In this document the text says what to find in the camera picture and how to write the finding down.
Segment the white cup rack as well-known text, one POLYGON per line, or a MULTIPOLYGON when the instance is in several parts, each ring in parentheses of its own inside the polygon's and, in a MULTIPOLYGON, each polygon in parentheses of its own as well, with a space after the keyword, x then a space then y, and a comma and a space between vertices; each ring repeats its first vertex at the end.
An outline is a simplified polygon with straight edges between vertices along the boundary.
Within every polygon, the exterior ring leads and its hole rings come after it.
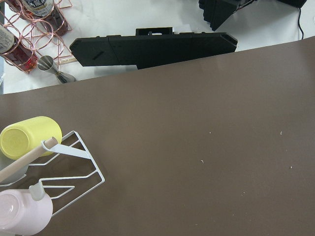
POLYGON ((21 179, 2 184, 1 191, 28 189, 31 185, 40 183, 51 197, 52 215, 55 216, 105 183, 104 175, 78 132, 71 131, 64 135, 62 145, 75 153, 53 153, 38 158, 29 164, 21 179))

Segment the yellow cup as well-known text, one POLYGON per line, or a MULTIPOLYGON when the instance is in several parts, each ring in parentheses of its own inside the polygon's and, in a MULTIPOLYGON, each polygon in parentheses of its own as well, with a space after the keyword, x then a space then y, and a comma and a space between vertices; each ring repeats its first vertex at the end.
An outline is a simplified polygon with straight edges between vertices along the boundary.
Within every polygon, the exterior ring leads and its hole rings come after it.
POLYGON ((38 116, 4 128, 0 133, 0 149, 6 157, 17 160, 52 137, 61 143, 60 126, 52 118, 38 116))

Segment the pink cup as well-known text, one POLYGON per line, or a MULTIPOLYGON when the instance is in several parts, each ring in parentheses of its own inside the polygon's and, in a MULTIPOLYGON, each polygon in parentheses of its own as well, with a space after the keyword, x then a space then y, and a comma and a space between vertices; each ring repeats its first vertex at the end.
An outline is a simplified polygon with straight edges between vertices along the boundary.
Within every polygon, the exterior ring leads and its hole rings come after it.
POLYGON ((53 203, 49 195, 36 201, 29 190, 8 189, 0 193, 0 230, 32 236, 42 231, 51 220, 53 203))

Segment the long black box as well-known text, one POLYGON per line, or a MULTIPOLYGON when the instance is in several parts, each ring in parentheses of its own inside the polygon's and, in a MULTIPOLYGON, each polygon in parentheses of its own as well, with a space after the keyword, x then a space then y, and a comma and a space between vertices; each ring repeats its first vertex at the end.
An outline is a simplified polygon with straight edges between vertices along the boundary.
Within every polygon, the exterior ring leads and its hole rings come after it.
POLYGON ((70 50, 82 66, 135 65, 144 69, 232 53, 237 44, 226 32, 174 33, 165 27, 136 29, 134 36, 77 38, 70 50))

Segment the steel jigger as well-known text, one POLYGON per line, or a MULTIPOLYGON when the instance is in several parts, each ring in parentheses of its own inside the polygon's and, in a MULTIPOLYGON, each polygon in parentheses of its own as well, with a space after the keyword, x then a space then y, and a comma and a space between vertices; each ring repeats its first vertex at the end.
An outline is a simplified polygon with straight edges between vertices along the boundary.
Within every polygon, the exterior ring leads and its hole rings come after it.
POLYGON ((59 71, 57 64, 51 56, 42 56, 37 61, 39 70, 55 75, 60 84, 75 82, 76 78, 68 73, 59 71))

